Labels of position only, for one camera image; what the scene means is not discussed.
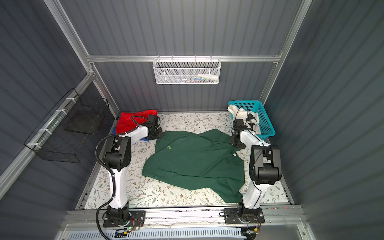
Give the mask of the teal plastic laundry basket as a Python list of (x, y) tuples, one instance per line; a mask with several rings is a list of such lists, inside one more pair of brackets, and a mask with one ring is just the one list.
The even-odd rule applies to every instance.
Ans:
[(237, 108), (243, 108), (246, 112), (258, 113), (259, 117), (259, 127), (261, 134), (258, 135), (262, 140), (265, 140), (269, 137), (273, 137), (276, 134), (276, 131), (271, 123), (271, 120), (260, 101), (252, 100), (240, 100), (240, 101), (229, 101), (228, 105), (234, 105)]

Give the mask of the green t-shirt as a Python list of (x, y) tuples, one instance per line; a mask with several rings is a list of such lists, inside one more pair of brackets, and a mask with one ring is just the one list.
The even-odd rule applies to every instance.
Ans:
[(218, 129), (201, 134), (165, 132), (157, 139), (142, 175), (189, 191), (209, 188), (225, 203), (237, 203), (245, 184), (244, 161), (238, 151), (230, 144), (230, 136)]

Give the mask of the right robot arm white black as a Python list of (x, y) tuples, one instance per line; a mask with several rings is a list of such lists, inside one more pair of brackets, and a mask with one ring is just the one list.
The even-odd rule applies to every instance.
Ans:
[(242, 221), (249, 217), (260, 220), (263, 216), (260, 204), (267, 190), (282, 178), (280, 149), (259, 138), (242, 119), (233, 120), (230, 144), (250, 149), (249, 176), (251, 183), (243, 200), (238, 204), (238, 216)]

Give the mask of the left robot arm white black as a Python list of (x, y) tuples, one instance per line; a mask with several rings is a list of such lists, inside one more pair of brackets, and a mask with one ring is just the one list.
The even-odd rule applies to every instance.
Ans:
[(161, 119), (157, 115), (132, 116), (136, 124), (131, 130), (108, 135), (102, 138), (97, 147), (104, 143), (101, 153), (95, 154), (97, 162), (109, 172), (110, 199), (103, 207), (107, 207), (109, 219), (128, 222), (131, 219), (129, 200), (126, 195), (126, 171), (132, 160), (132, 144), (139, 140), (156, 140), (163, 136), (160, 127)]

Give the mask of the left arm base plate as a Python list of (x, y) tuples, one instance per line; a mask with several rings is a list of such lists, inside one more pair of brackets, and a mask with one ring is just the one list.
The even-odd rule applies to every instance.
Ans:
[(103, 216), (104, 228), (117, 228), (117, 227), (134, 227), (140, 228), (143, 226), (146, 218), (146, 211), (128, 211), (123, 213), (122, 211), (106, 211)]

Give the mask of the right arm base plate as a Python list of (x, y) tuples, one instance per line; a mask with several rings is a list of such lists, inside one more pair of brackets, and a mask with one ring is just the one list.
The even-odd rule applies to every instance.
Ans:
[(224, 219), (227, 225), (234, 224), (263, 224), (265, 217), (262, 208), (224, 208)]

